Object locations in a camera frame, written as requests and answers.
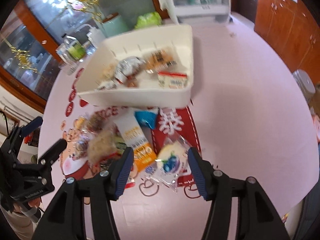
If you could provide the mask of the small yellow snack packet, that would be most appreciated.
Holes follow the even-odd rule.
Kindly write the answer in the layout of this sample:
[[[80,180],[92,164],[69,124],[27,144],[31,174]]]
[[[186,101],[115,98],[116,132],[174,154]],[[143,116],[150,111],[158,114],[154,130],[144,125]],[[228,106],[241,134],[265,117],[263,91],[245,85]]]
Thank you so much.
[[[77,119],[73,122],[73,128],[76,131],[82,130],[83,126],[86,124],[87,118],[84,116],[79,116]]]

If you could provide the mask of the white grey snack packet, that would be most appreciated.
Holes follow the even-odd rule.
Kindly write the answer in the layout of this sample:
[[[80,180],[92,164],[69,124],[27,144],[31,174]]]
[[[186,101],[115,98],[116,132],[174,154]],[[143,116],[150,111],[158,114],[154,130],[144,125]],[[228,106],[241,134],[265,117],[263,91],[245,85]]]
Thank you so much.
[[[130,56],[118,62],[114,78],[121,84],[125,84],[129,77],[138,74],[146,64],[140,57]]]

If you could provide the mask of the wooden cabinet unit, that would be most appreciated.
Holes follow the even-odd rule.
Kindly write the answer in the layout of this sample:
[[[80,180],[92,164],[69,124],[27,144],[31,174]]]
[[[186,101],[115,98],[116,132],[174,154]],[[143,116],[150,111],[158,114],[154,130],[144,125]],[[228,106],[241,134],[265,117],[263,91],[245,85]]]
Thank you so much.
[[[319,83],[319,26],[302,0],[258,0],[254,31],[291,72]]]

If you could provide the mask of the dark red snack packet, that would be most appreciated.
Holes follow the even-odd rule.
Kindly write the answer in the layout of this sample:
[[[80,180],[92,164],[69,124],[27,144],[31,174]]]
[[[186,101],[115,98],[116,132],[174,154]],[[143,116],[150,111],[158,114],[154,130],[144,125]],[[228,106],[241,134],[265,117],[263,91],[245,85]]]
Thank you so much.
[[[113,155],[110,155],[100,161],[100,168],[102,170],[108,170],[109,167],[114,163],[115,161],[119,160],[121,158],[121,154],[115,153]]]

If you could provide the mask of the blue snack packet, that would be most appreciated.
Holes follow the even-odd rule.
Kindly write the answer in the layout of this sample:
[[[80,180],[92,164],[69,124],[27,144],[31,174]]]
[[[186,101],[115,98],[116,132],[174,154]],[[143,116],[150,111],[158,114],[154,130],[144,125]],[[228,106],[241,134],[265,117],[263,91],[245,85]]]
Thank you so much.
[[[147,127],[149,129],[155,129],[158,113],[158,108],[138,109],[135,110],[135,118],[140,124],[140,126]]]

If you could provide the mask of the white plastic storage tray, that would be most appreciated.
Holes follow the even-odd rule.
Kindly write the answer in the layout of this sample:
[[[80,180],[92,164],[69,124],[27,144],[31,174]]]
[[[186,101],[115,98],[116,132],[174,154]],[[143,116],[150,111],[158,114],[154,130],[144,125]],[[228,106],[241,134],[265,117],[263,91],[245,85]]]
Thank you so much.
[[[186,107],[194,84],[193,30],[171,24],[103,40],[75,87],[94,106]]]

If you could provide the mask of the mint green canister brown lid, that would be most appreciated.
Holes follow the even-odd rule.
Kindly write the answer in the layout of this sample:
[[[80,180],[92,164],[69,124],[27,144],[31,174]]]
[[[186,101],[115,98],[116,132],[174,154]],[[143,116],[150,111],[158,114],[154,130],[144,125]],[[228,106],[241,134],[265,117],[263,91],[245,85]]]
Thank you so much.
[[[102,23],[106,37],[116,36],[130,31],[128,25],[118,12],[109,14]]]

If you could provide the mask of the orange white oats packet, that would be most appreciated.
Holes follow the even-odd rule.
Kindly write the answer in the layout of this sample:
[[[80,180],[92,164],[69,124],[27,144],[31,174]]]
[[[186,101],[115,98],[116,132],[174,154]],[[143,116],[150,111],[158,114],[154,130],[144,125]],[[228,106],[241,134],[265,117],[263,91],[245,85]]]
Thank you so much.
[[[116,117],[114,123],[125,144],[133,149],[134,162],[138,172],[143,171],[155,161],[157,155],[153,151],[134,114],[126,112]]]

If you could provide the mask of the blueberry bread clear packet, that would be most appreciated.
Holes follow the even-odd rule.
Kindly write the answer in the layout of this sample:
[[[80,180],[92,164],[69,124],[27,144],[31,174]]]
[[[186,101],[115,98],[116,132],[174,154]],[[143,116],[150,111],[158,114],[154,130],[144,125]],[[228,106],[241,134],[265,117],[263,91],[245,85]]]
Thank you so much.
[[[178,178],[188,168],[188,150],[191,144],[179,134],[167,136],[157,158],[145,169],[145,178],[177,191]]]

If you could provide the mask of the orange cracker snack tray pack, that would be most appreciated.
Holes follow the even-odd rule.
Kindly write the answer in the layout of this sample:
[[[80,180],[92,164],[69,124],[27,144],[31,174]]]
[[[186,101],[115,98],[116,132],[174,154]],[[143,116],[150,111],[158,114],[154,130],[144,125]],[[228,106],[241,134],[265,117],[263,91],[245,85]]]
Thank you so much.
[[[156,74],[177,65],[176,53],[170,47],[157,49],[144,55],[145,71]]]

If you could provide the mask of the pale puffed snack bag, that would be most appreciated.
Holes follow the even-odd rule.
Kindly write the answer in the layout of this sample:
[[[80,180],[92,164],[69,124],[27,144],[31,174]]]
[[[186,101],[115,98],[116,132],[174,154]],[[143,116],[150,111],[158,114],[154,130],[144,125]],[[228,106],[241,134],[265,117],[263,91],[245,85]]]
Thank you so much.
[[[101,79],[102,80],[110,80],[113,79],[115,71],[116,71],[116,63],[108,64],[102,71]]]

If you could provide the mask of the green tissue pack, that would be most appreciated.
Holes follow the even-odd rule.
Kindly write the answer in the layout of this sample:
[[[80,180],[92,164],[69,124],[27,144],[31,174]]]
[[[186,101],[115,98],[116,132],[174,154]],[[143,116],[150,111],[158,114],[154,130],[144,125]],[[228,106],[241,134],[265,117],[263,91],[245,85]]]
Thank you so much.
[[[158,12],[156,11],[148,12],[144,15],[140,15],[137,17],[135,29],[154,27],[154,26],[159,26],[161,24],[162,24],[162,18]]]

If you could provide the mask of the small glass jar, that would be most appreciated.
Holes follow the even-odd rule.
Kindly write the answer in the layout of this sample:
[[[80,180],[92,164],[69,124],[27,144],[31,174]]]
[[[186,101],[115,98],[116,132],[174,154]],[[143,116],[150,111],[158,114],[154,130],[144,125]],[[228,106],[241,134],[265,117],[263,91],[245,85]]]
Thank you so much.
[[[82,46],[84,47],[88,56],[93,55],[96,51],[96,47],[90,41],[86,41]]]

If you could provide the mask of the red white barcode snack packet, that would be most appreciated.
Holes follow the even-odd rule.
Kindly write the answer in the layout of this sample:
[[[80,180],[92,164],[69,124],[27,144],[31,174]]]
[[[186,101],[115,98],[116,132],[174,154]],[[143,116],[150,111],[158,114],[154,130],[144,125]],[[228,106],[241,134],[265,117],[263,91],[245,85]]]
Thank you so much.
[[[162,88],[182,89],[188,83],[188,76],[184,73],[159,72],[158,84]]]

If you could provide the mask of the large puffed snack bag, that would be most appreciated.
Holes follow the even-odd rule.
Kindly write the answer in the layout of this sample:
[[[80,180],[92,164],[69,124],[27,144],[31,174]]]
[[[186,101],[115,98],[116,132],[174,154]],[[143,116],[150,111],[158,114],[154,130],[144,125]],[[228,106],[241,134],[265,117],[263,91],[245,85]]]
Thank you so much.
[[[88,142],[87,159],[90,165],[97,165],[102,159],[117,153],[114,140],[116,136],[114,129],[107,128]]]

